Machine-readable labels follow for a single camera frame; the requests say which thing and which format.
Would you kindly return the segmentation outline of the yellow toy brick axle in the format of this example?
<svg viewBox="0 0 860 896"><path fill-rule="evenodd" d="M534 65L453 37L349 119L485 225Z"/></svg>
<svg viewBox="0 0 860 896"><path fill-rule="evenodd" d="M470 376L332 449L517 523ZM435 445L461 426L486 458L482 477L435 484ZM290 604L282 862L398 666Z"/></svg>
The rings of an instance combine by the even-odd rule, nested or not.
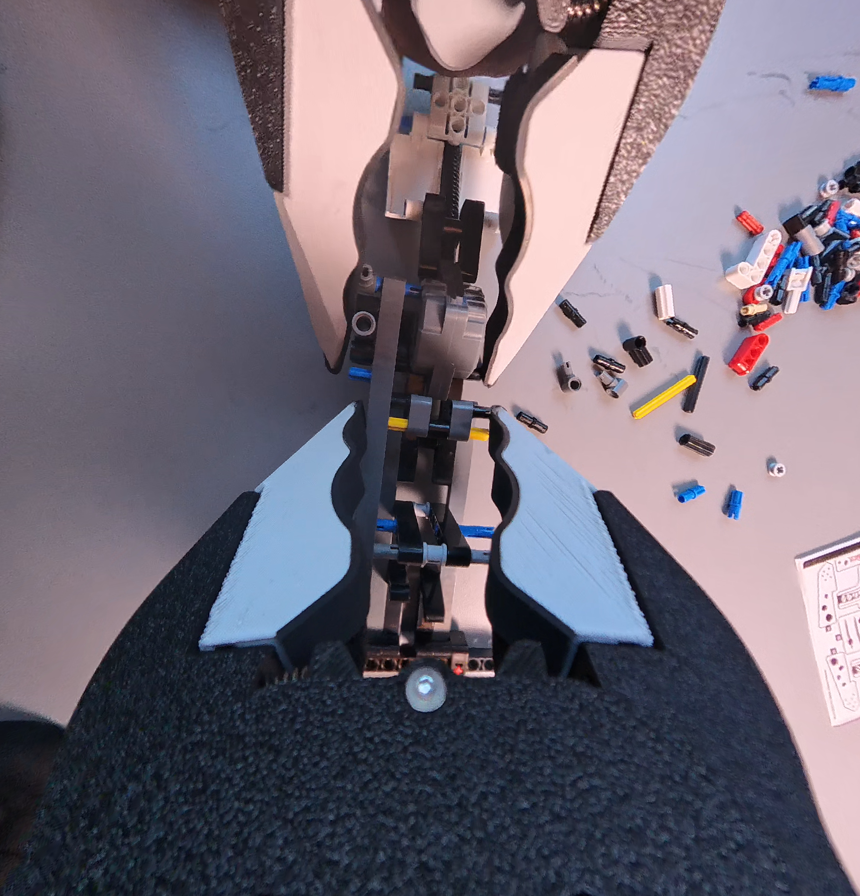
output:
<svg viewBox="0 0 860 896"><path fill-rule="evenodd" d="M634 420L641 420L647 417L650 413L665 405L672 398L677 397L686 390L690 389L693 385L696 384L696 382L696 375L684 376L681 380L678 380L668 388L662 390L652 398L645 401L643 404L634 408L631 412L632 418Z"/></svg>

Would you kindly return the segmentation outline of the grey desk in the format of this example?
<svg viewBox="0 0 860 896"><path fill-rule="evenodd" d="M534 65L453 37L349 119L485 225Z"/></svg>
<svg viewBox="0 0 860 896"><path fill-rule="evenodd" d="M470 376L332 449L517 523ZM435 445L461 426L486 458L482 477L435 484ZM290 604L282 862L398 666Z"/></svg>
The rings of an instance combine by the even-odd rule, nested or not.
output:
<svg viewBox="0 0 860 896"><path fill-rule="evenodd" d="M857 85L809 91L823 74ZM860 891L860 720L828 721L794 567L860 531L860 302L777 326L765 363L781 374L761 393L719 358L734 208L774 226L857 159L860 2L727 2L670 132L563 289L588 325L549 310L487 395L545 420L736 627ZM661 284L695 339L656 316ZM645 367L622 345L638 335ZM595 354L626 365L619 398ZM632 418L701 355L693 413L683 392ZM363 392L324 368L217 8L0 2L0 716L66 723L189 547Z"/></svg>

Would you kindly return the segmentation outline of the toy brick vehicle chassis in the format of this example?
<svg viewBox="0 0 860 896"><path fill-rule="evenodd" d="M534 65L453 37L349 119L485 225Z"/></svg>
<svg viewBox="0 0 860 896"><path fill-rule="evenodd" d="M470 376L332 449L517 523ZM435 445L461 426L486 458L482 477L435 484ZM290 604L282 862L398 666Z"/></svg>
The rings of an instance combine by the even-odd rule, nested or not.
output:
<svg viewBox="0 0 860 896"><path fill-rule="evenodd" d="M404 65L406 109L370 176L374 241L347 300L351 379L384 365L389 389L375 533L366 678L433 658L455 675L493 673L484 611L467 610L492 530L465 522L472 450L488 409L464 396L480 378L501 248L502 173L493 148L502 92L488 79Z"/></svg>

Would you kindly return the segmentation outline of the black toy brick axle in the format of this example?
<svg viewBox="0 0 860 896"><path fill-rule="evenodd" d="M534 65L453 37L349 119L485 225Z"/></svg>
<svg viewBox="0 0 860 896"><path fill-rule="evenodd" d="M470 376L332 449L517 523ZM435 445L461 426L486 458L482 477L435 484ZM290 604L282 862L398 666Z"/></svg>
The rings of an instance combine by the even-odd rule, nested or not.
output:
<svg viewBox="0 0 860 896"><path fill-rule="evenodd" d="M701 355L696 358L693 368L694 383L684 393L682 405L683 412L693 413L696 408L709 363L710 358L706 355Z"/></svg>

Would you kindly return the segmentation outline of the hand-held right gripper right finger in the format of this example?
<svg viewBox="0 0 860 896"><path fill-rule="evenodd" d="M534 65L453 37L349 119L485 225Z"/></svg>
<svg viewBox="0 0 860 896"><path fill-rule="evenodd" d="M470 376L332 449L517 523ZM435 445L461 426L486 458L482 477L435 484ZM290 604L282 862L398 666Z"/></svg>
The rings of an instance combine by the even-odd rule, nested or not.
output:
<svg viewBox="0 0 860 896"><path fill-rule="evenodd" d="M570 672L583 644L653 646L593 486L499 406L489 451L503 517L486 583L493 634L538 642L552 676Z"/></svg>

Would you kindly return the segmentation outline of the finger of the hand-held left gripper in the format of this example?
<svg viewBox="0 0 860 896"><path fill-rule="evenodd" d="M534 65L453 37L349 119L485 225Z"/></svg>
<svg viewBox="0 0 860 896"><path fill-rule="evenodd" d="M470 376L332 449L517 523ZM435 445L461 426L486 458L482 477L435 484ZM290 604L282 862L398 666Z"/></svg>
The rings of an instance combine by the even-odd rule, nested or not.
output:
<svg viewBox="0 0 860 896"><path fill-rule="evenodd" d="M573 56L529 101L517 132L525 210L516 260L503 277L506 312L484 383L514 359L584 259L604 185L646 54L591 49Z"/></svg>
<svg viewBox="0 0 860 896"><path fill-rule="evenodd" d="M364 243L357 199L402 112L400 65L373 2L285 4L283 187L279 217L312 328L336 368L344 293Z"/></svg>

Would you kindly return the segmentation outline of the white printed sticker sheet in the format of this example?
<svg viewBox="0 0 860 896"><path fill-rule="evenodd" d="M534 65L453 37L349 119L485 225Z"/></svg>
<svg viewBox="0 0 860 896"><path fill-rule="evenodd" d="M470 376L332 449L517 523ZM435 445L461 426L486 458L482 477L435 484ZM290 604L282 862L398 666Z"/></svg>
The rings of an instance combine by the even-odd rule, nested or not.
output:
<svg viewBox="0 0 860 896"><path fill-rule="evenodd" d="M795 559L833 726L860 718L860 534Z"/></svg>

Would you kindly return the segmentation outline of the red short toy brick beam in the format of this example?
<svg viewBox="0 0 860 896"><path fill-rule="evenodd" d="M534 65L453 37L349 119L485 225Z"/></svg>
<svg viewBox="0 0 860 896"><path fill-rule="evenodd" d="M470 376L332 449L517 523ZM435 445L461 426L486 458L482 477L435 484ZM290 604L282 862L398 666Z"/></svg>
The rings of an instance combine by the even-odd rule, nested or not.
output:
<svg viewBox="0 0 860 896"><path fill-rule="evenodd" d="M756 332L746 337L727 362L730 370L740 376L750 374L770 342L770 337L765 332Z"/></svg>

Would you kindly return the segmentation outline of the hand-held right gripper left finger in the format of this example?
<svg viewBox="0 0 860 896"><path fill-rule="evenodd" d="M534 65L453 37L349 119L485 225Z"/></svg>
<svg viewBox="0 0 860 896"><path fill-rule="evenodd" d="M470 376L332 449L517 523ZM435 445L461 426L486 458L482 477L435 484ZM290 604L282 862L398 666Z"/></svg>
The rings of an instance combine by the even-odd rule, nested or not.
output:
<svg viewBox="0 0 860 896"><path fill-rule="evenodd" d="M272 646L288 671L367 617L355 513L366 413L352 402L258 487L259 498L200 636L201 651Z"/></svg>

